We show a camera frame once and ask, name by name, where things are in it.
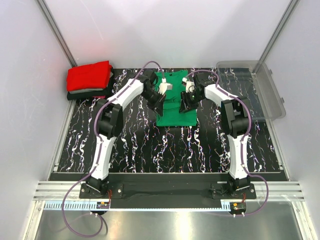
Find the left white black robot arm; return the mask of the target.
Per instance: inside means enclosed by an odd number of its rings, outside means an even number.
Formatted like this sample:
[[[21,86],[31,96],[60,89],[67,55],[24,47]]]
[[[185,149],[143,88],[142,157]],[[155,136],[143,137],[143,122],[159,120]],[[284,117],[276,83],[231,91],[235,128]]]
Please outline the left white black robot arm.
[[[163,115],[165,95],[155,88],[157,82],[156,73],[147,69],[137,78],[129,79],[120,91],[97,103],[99,110],[94,120],[96,148],[89,176],[85,178],[88,192],[95,197],[103,198],[109,193],[109,163],[114,143],[124,128],[124,109],[137,96],[142,96],[149,109]]]

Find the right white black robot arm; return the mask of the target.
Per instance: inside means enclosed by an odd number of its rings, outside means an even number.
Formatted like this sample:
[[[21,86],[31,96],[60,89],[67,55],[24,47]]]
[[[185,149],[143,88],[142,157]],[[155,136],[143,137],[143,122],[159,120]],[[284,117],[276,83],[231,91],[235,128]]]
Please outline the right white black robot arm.
[[[215,192],[220,196],[227,194],[232,198],[242,198],[249,190],[251,180],[248,174],[247,142],[252,126],[247,98],[234,95],[223,89],[218,81],[200,78],[201,70],[182,78],[185,90],[181,92],[180,113],[195,110],[199,102],[207,99],[220,107],[221,128],[227,135],[230,148],[230,168],[228,180]]]

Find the green t shirt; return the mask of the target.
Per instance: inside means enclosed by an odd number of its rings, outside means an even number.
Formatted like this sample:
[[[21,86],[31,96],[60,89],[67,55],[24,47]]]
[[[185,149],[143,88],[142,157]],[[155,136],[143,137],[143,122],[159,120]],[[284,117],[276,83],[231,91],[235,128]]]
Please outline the green t shirt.
[[[197,111],[179,112],[181,106],[181,92],[186,90],[182,84],[183,78],[188,74],[187,70],[165,72],[166,82],[172,85],[165,91],[163,115],[156,115],[158,127],[193,127],[197,125]]]

